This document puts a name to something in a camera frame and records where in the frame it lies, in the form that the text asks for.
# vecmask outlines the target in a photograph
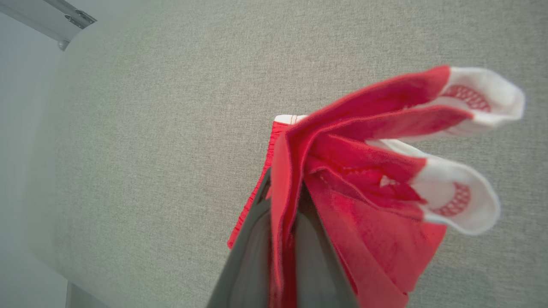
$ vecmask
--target metal hardware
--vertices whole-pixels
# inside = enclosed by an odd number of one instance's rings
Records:
[[[70,21],[72,24],[76,25],[78,28],[80,28],[80,29],[84,29],[84,28],[85,28],[85,26],[82,26],[82,24],[80,24],[78,21],[76,21],[76,19],[74,19],[74,18],[72,18],[72,17],[70,17],[70,16],[68,16],[68,15],[65,15],[65,18],[66,18],[68,21]]]
[[[67,20],[79,27],[84,29],[85,27],[93,24],[97,19],[91,17],[88,13],[73,7],[70,3],[65,0],[44,0],[54,8],[60,10],[65,14]]]
[[[89,16],[86,12],[82,11],[82,10],[75,10],[76,14],[78,14],[78,16],[82,17],[83,19],[85,19],[87,22],[89,22],[89,24],[91,25],[92,23],[96,22],[97,19]]]

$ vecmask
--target textured fabric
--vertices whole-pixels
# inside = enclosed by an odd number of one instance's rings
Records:
[[[365,85],[451,64],[528,97],[524,120],[426,152],[470,164],[503,203],[449,231],[409,307],[548,302],[544,1],[156,1],[68,46],[28,168],[32,250],[112,308],[205,305],[258,180],[270,124]]]

